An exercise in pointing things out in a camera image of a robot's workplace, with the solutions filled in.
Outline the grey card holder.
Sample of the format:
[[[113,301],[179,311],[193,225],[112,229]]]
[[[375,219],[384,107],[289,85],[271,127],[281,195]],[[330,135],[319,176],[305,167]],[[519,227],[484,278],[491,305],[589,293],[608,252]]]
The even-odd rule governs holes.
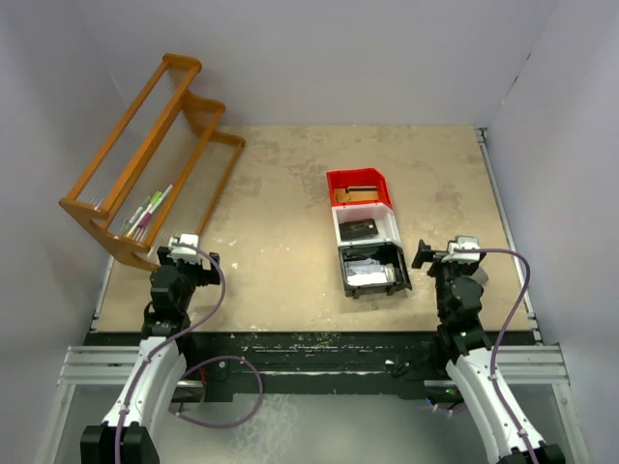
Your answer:
[[[482,286],[488,282],[488,275],[483,268],[478,268],[471,277]]]

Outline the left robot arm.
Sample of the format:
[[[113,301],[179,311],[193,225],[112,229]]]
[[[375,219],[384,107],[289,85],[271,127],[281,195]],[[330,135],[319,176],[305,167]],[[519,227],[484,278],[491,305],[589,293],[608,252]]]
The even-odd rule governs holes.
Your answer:
[[[220,285],[220,256],[199,248],[199,237],[173,237],[157,250],[150,274],[150,303],[143,312],[137,359],[116,402],[99,425],[85,427],[82,463],[159,463],[157,435],[180,379],[192,377],[199,357],[192,350],[188,308],[195,289]]]

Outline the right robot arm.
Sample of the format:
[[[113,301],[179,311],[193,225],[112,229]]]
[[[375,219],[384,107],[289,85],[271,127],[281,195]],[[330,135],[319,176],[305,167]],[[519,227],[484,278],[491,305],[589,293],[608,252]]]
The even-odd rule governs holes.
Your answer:
[[[484,288],[473,278],[491,253],[510,255],[523,265],[525,279],[498,336],[491,342],[481,323]],[[526,417],[497,364],[499,347],[528,289],[531,268],[520,253],[481,247],[475,237],[457,236],[444,250],[424,241],[412,262],[414,269],[429,263],[434,279],[438,349],[430,354],[431,370],[455,382],[483,440],[489,463],[564,463],[564,452],[549,444]]]

